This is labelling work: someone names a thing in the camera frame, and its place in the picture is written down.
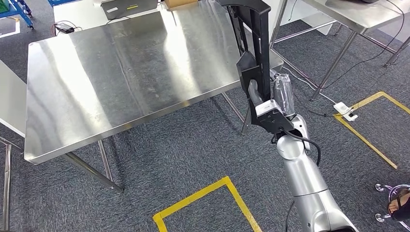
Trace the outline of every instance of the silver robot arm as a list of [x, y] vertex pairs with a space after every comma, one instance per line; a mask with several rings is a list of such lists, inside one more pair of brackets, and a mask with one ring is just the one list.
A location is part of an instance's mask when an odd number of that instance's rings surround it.
[[[275, 100], [261, 102], [258, 96], [257, 84], [250, 81], [249, 93], [252, 102], [256, 102], [257, 118], [277, 111], [286, 118]], [[291, 120], [291, 133], [309, 139], [306, 122], [301, 115], [295, 115]], [[276, 134], [277, 150], [282, 156], [286, 177], [300, 216], [303, 232], [358, 232], [355, 226], [340, 210], [335, 202], [318, 166], [306, 155], [309, 150], [307, 142], [287, 134]]]
[[[282, 156], [286, 176], [298, 209], [303, 232], [358, 232], [333, 199], [318, 166], [306, 155], [309, 150], [306, 122], [288, 114], [289, 99], [280, 95], [282, 107], [271, 97], [268, 13], [262, 0], [219, 0], [227, 7], [241, 55], [238, 68], [248, 99], [251, 123], [272, 133]], [[251, 30], [253, 53], [249, 51], [244, 24]]]

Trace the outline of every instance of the yellow floor tape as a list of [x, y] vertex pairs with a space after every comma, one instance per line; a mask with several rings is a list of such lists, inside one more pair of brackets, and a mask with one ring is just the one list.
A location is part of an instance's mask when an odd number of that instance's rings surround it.
[[[390, 97], [389, 95], [387, 95], [385, 92], [380, 91], [377, 92], [375, 94], [373, 94], [372, 96], [354, 104], [351, 108], [354, 110], [359, 109], [362, 106], [365, 106], [366, 104], [376, 100], [379, 97], [385, 97], [387, 98], [389, 101], [393, 102], [395, 105], [397, 105], [398, 107], [400, 107], [401, 109], [403, 109], [404, 111], [406, 111], [408, 114], [410, 114], [410, 109], [407, 108], [405, 105], [401, 104], [400, 102], [398, 102], [396, 99]], [[388, 164], [390, 164], [393, 168], [397, 169], [397, 165], [394, 164], [389, 158], [387, 158], [383, 153], [381, 153], [375, 146], [373, 146], [365, 137], [363, 137], [359, 132], [357, 132], [349, 123], [347, 123], [344, 119], [343, 116], [336, 114], [334, 115], [335, 118], [341, 123], [343, 124], [345, 127], [347, 127], [350, 131], [352, 131], [357, 137], [359, 137], [365, 144], [367, 144], [370, 148], [372, 148], [382, 159], [384, 159]]]
[[232, 196], [234, 197], [236, 203], [238, 204], [239, 208], [241, 209], [242, 213], [245, 215], [246, 219], [250, 223], [250, 226], [252, 227], [254, 232], [262, 232], [261, 228], [259, 227], [258, 223], [256, 220], [253, 218], [252, 214], [250, 213], [248, 207], [246, 206], [245, 202], [242, 200], [241, 196], [239, 195], [238, 191], [236, 190], [235, 186], [233, 185], [231, 179], [226, 176], [222, 178], [221, 180], [213, 183], [212, 185], [209, 185], [198, 192], [192, 194], [191, 196], [180, 200], [179, 202], [171, 205], [170, 207], [162, 210], [161, 212], [155, 214], [152, 218], [154, 219], [154, 222], [157, 223], [158, 230], [160, 232], [167, 232], [165, 223], [163, 219], [172, 213], [182, 209], [183, 207], [189, 205], [190, 203], [196, 201], [197, 199], [207, 195], [208, 193], [219, 189], [222, 186], [227, 186], [229, 191], [231, 192]]

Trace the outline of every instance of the cardboard box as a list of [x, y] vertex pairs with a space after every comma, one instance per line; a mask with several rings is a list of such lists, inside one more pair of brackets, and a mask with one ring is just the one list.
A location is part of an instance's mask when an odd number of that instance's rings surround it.
[[197, 1], [198, 0], [165, 0], [165, 3], [167, 4], [168, 8], [173, 8], [176, 6], [181, 6], [181, 5], [185, 5], [185, 4], [193, 3]]

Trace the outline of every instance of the black charger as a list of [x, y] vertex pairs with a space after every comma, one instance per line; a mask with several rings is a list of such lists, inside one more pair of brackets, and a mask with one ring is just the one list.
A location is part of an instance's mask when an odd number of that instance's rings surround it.
[[56, 27], [57, 30], [59, 30], [61, 33], [64, 33], [64, 34], [70, 34], [74, 32], [74, 28], [65, 23], [56, 23], [54, 26]]

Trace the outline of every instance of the white power strip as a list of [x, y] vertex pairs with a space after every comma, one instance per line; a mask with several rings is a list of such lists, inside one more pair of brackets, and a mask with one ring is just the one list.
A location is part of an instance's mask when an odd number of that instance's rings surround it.
[[353, 109], [347, 107], [345, 103], [339, 102], [333, 105], [334, 109], [336, 109], [340, 115], [342, 115], [348, 121], [354, 121], [358, 116], [353, 114]]

